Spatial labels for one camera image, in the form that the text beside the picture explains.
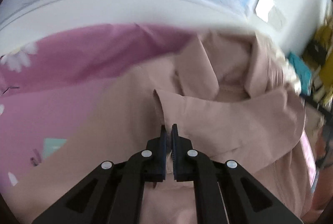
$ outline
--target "crumpled fabric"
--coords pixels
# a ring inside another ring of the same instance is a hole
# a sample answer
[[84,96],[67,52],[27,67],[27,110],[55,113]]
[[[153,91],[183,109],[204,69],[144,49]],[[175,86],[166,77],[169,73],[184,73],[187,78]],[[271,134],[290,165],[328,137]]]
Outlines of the crumpled fabric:
[[260,43],[267,50],[268,55],[274,60],[274,62],[282,69],[284,83],[290,84],[296,94],[300,94],[302,91],[301,80],[295,72],[294,67],[286,59],[282,50],[274,45],[271,39],[267,36],[257,34],[260,37]]
[[[238,161],[304,215],[311,205],[299,142],[305,111],[258,41],[255,34],[211,31],[176,55],[128,70],[76,134],[10,190],[14,214],[31,223],[101,162],[126,161],[159,136],[161,124],[170,132],[177,123],[195,149],[215,161]],[[140,222],[196,223],[193,185],[174,182],[171,173],[156,188],[146,184]]]

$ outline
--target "yellow object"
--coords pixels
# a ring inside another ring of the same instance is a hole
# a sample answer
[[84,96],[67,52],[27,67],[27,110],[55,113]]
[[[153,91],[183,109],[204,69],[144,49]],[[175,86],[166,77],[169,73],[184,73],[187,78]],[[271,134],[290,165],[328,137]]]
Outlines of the yellow object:
[[319,76],[326,88],[333,85],[333,52],[328,56],[325,65],[319,72]]
[[326,93],[324,99],[322,100],[323,106],[326,106],[327,104],[329,104],[329,102],[332,99],[332,95],[333,95],[333,86],[330,87],[329,91]]
[[332,38],[332,27],[333,21],[332,18],[326,20],[326,24],[322,25],[316,32],[314,39],[318,41],[322,47],[328,50],[331,46],[331,38]]

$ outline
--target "white screw cap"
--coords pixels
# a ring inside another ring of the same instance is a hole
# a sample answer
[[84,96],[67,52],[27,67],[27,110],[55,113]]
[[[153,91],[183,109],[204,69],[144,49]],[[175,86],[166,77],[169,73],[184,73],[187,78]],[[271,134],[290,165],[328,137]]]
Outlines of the white screw cap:
[[198,152],[196,150],[189,150],[188,156],[196,157],[198,155]]
[[237,163],[233,160],[230,160],[227,162],[227,166],[231,169],[235,169],[235,168],[237,168]]
[[141,155],[143,157],[150,157],[153,153],[150,150],[144,150],[142,151]]
[[102,169],[110,169],[112,167],[112,163],[110,161],[105,161],[101,164]]

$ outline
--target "cloth fold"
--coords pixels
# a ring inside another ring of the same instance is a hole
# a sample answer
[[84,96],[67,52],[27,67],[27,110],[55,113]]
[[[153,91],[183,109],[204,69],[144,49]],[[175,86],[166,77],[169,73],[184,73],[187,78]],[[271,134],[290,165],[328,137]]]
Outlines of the cloth fold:
[[[177,123],[213,160],[235,159],[297,216],[309,209],[300,137],[304,108],[255,34],[211,31],[183,50],[132,67],[101,97],[66,144],[5,196],[31,223],[101,162],[126,161]],[[141,223],[196,223],[191,183],[172,174],[144,191]]]

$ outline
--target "folded cloth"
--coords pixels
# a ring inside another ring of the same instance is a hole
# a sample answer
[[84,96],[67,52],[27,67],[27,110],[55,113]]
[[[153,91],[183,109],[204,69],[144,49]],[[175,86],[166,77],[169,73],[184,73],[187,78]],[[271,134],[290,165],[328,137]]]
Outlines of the folded cloth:
[[[238,161],[295,215],[311,204],[300,138],[305,111],[255,34],[212,31],[176,55],[135,66],[102,96],[66,144],[11,188],[6,201],[31,223],[105,160],[126,161],[160,125],[211,159]],[[193,185],[147,184],[141,223],[196,223]]]

